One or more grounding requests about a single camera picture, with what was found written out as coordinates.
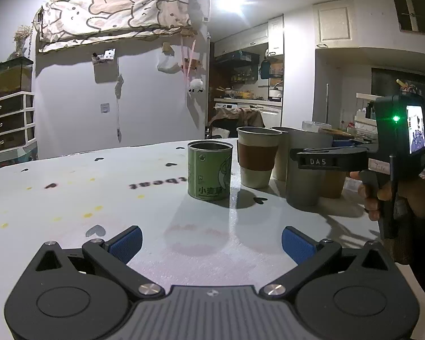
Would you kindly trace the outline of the person's right hand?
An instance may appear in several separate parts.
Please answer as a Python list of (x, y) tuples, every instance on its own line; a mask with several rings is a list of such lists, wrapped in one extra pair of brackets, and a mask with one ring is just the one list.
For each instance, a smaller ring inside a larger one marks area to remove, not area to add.
[[(392, 185), (386, 183), (382, 189), (372, 192), (371, 187), (362, 183), (358, 187), (358, 195), (364, 201), (365, 209), (371, 221), (381, 218), (380, 202), (389, 201), (392, 197)], [(425, 218), (425, 179), (418, 178), (410, 182), (398, 183), (398, 195), (409, 203), (412, 212), (418, 218)]]

